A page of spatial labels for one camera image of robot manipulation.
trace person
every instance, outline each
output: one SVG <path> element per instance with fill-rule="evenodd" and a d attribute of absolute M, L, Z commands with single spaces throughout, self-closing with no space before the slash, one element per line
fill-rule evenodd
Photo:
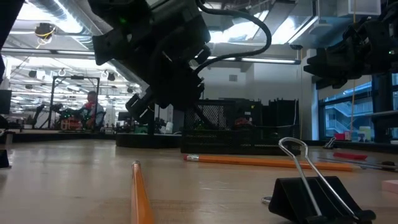
<path fill-rule="evenodd" d="M 83 110 L 89 111 L 89 116 L 91 118 L 87 121 L 86 126 L 92 128 L 94 125 L 94 120 L 96 122 L 96 127 L 101 126 L 104 108 L 96 102 L 97 99 L 97 92 L 90 91 L 87 93 L 87 103 L 82 107 Z M 95 113 L 95 105 L 97 105 L 97 116 L 94 118 Z"/>

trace pencil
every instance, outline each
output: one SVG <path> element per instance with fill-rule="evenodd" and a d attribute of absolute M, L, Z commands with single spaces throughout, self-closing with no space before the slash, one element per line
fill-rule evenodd
<path fill-rule="evenodd" d="M 291 160 L 284 159 L 254 159 L 245 157 L 228 157 L 228 156 L 199 156 L 199 155 L 184 155 L 184 160 L 193 162 L 210 162 L 219 164 L 238 164 L 251 166 L 269 166 L 269 167 L 287 167 L 296 168 Z M 303 169 L 311 169 L 306 161 L 300 161 Z M 316 162 L 316 167 L 320 170 L 336 170 L 336 171 L 353 171 L 351 164 L 337 164 L 331 162 Z"/>

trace binder clip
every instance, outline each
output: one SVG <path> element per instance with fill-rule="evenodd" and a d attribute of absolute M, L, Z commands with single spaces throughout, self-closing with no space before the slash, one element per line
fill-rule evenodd
<path fill-rule="evenodd" d="M 296 157 L 283 146 L 287 141 L 305 147 L 305 158 L 317 177 L 304 175 Z M 276 180 L 268 206 L 270 212 L 299 224 L 371 224 L 376 219 L 373 211 L 360 209 L 339 178 L 321 174 L 309 159 L 308 146 L 304 142 L 283 138 L 279 141 L 279 147 L 293 159 L 300 177 Z"/>
<path fill-rule="evenodd" d="M 335 141 L 336 141 L 335 137 L 331 138 L 330 141 L 323 146 L 323 148 L 324 149 L 333 149 L 335 147 Z"/>

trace table surface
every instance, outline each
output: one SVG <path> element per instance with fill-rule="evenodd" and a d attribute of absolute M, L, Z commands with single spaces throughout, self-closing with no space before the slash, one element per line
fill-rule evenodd
<path fill-rule="evenodd" d="M 368 161 L 398 161 L 396 155 L 365 153 Z M 324 149 L 310 154 L 333 157 Z M 141 162 L 156 223 L 287 224 L 261 197 L 272 195 L 276 178 L 299 176 L 289 168 L 185 162 L 178 149 L 127 149 L 101 140 L 14 144 L 9 158 L 12 169 L 0 170 L 2 224 L 129 223 L 135 160 Z M 377 214 L 374 223 L 398 219 L 398 194 L 381 190 L 383 180 L 398 179 L 396 173 L 358 168 L 323 174 L 338 176 L 362 209 Z"/>

